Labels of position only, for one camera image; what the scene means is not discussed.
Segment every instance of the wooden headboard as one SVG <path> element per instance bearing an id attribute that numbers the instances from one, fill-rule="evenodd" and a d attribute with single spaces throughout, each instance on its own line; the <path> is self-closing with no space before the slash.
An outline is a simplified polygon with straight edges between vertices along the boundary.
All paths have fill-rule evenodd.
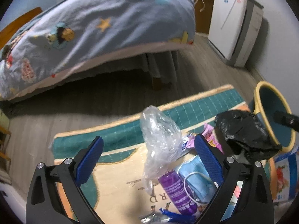
<path id="1" fill-rule="evenodd" d="M 24 24 L 28 23 L 36 15 L 40 14 L 42 9 L 36 7 L 29 12 L 18 17 L 16 20 L 7 25 L 2 31 L 0 31 L 0 49 L 10 40 L 10 38 L 21 28 Z"/>

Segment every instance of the pink package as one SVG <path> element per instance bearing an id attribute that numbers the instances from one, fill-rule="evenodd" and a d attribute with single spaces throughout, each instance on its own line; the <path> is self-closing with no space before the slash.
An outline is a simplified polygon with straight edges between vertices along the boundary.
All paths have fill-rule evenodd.
<path id="1" fill-rule="evenodd" d="M 202 135 L 204 136 L 204 138 L 206 138 L 207 142 L 211 146 L 217 147 L 222 153 L 224 153 L 220 143 L 216 140 L 213 134 L 213 130 L 214 130 L 213 126 L 209 125 L 208 123 L 204 123 L 204 132 L 202 133 Z"/>
<path id="2" fill-rule="evenodd" d="M 187 144 L 186 144 L 186 148 L 187 148 L 187 149 L 192 149 L 192 148 L 194 148 L 195 134 L 194 134 L 194 133 L 190 133 L 187 137 L 188 137 L 188 142 L 187 142 Z"/>

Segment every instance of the rug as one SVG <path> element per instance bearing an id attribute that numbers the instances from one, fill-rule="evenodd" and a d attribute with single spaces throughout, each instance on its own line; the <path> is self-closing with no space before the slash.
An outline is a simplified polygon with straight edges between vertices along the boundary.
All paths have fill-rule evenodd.
<path id="1" fill-rule="evenodd" d="M 232 85 L 225 85 L 158 107 L 172 118 L 185 135 L 201 133 L 204 123 L 214 124 L 218 113 L 231 109 L 248 110 L 247 104 Z M 86 199 L 106 223 L 140 224 L 139 216 L 170 202 L 167 194 L 155 183 L 155 196 L 150 197 L 142 184 L 147 149 L 139 124 L 140 114 L 89 129 L 59 133 L 54 137 L 52 151 L 55 164 L 74 157 L 95 138 L 104 139 L 104 152 L 86 184 L 81 186 Z M 169 169 L 190 159 L 190 152 L 174 162 Z M 58 190 L 69 217 L 75 218 L 61 184 Z M 170 211 L 177 212 L 171 204 Z"/>

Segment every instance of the metal screw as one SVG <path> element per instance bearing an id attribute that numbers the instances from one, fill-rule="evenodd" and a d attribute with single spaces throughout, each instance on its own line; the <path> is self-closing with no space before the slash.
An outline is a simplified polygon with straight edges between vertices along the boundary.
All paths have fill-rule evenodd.
<path id="1" fill-rule="evenodd" d="M 44 164 L 42 162 L 40 162 L 38 165 L 37 165 L 37 168 L 38 169 L 41 169 L 42 167 L 44 167 Z"/>
<path id="2" fill-rule="evenodd" d="M 233 163 L 235 160 L 233 157 L 229 156 L 226 158 L 226 161 L 228 161 L 229 163 Z"/>
<path id="3" fill-rule="evenodd" d="M 72 159 L 71 159 L 71 158 L 67 158 L 67 159 L 64 160 L 64 163 L 65 163 L 66 165 L 69 165 L 71 162 L 72 162 Z"/>
<path id="4" fill-rule="evenodd" d="M 256 162 L 255 162 L 255 165 L 256 165 L 257 167 L 261 167 L 261 166 L 262 166 L 262 164 L 261 164 L 259 161 L 256 161 Z"/>

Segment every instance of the face mask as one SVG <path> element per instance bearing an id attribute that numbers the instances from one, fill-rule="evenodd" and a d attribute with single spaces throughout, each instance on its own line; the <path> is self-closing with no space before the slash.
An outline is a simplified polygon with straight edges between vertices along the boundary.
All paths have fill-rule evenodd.
<path id="1" fill-rule="evenodd" d="M 175 171 L 184 179 L 185 185 L 192 189 L 198 202 L 207 204 L 211 201 L 217 187 L 198 155 L 176 167 Z"/>

